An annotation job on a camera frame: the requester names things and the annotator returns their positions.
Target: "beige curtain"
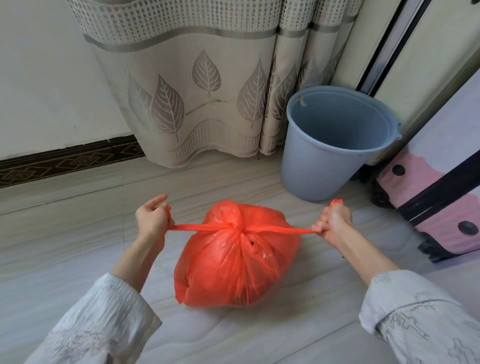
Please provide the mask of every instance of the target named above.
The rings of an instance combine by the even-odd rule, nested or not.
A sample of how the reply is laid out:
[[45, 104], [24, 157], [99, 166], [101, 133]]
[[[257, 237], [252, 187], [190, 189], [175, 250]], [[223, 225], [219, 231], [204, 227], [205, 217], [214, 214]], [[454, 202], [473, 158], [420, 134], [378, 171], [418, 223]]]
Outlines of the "beige curtain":
[[67, 0], [147, 157], [274, 152], [295, 89], [328, 84], [361, 0]]

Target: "white sleeve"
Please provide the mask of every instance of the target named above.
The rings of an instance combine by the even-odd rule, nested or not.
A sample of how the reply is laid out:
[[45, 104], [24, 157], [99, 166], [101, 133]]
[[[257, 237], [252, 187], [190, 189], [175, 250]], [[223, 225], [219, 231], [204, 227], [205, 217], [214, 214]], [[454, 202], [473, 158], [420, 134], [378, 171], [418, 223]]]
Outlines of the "white sleeve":
[[128, 283], [95, 282], [27, 359], [39, 363], [135, 363], [162, 322]]
[[372, 279], [360, 311], [403, 364], [480, 364], [480, 323], [428, 279], [408, 270]]

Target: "bucket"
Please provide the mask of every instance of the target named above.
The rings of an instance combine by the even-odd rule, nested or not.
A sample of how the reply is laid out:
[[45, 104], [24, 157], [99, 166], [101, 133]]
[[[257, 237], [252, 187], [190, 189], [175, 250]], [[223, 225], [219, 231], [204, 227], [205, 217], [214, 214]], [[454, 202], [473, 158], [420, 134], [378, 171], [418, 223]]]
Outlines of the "bucket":
[[306, 88], [287, 104], [281, 178], [302, 200], [330, 198], [375, 153], [401, 139], [382, 102], [336, 86]]

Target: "baseboard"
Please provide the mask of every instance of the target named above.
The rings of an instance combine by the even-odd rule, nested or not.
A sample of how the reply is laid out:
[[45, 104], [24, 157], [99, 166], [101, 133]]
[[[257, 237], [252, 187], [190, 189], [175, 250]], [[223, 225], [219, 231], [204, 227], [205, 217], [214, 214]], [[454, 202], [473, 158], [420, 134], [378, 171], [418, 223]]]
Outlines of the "baseboard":
[[134, 135], [0, 160], [0, 188], [143, 157]]

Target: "red plastic bag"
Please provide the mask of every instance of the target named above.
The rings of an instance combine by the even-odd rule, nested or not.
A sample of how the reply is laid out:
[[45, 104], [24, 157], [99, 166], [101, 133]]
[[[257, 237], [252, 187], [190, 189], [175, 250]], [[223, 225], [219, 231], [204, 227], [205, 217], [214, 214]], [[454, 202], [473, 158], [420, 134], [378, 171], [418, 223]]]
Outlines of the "red plastic bag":
[[285, 216], [266, 207], [222, 201], [203, 225], [170, 230], [198, 231], [175, 267], [175, 298], [195, 307], [250, 306], [280, 282], [301, 244]]

